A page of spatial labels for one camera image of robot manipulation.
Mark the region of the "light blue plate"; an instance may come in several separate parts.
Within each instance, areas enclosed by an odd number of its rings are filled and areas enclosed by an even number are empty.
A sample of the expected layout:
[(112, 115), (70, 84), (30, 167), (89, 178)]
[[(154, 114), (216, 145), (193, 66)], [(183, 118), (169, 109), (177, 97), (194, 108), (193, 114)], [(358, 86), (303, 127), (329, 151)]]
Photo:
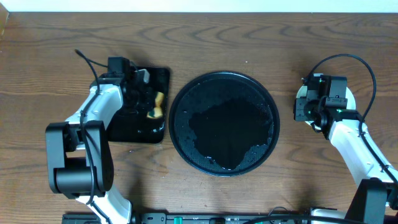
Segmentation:
[[(310, 92), (310, 90), (308, 89), (307, 85), (301, 86), (299, 90), (307, 90), (308, 93)], [(346, 88), (346, 98), (348, 99), (348, 103), (347, 103), (346, 109), (347, 110), (355, 110), (356, 109), (356, 102), (355, 102), (355, 99), (354, 99), (354, 95), (352, 94), (351, 90), (348, 87)], [(316, 130), (321, 130), (321, 127), (319, 125), (317, 125), (317, 124), (314, 124), (314, 125), (315, 125), (315, 129)]]

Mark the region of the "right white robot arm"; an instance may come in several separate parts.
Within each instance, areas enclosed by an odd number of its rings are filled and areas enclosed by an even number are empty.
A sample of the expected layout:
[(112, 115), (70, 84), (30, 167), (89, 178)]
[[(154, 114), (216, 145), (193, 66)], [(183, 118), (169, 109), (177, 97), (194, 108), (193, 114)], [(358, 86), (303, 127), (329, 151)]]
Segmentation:
[(295, 99), (295, 120), (331, 142), (357, 185), (348, 211), (314, 208), (309, 223), (384, 223), (386, 207), (397, 209), (397, 170), (370, 136), (349, 88), (320, 91), (302, 86)]

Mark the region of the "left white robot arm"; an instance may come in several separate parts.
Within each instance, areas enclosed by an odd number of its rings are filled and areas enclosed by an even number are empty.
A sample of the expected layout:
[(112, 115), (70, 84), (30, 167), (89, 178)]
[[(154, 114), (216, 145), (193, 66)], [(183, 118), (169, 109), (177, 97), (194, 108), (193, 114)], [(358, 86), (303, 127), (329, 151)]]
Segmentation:
[(86, 204), (101, 223), (140, 223), (132, 203), (113, 184), (114, 165), (106, 129), (124, 103), (130, 75), (104, 73), (80, 108), (45, 130), (49, 186)]

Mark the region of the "green yellow sponge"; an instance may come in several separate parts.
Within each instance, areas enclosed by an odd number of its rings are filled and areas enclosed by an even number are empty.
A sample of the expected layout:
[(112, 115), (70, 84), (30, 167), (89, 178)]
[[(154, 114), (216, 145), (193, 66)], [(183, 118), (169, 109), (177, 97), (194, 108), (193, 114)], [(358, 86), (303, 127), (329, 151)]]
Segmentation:
[(162, 110), (163, 101), (164, 101), (164, 94), (157, 91), (154, 100), (154, 108), (147, 113), (147, 118), (159, 119), (163, 117), (163, 110)]

